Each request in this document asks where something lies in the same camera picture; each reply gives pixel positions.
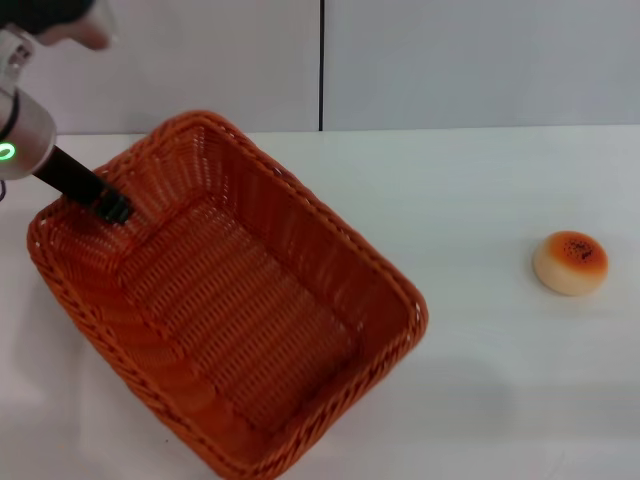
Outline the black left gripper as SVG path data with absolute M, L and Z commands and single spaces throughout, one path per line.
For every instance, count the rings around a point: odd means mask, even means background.
M 58 146 L 34 176 L 76 203 L 93 205 L 93 211 L 109 224 L 124 225 L 134 212 L 128 197 Z

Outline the blurred person hand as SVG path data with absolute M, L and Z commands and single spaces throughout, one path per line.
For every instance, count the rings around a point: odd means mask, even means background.
M 41 44 L 52 46 L 63 40 L 72 40 L 90 50 L 104 50 L 111 45 L 112 24 L 103 17 L 83 17 L 72 23 L 56 25 L 38 36 Z

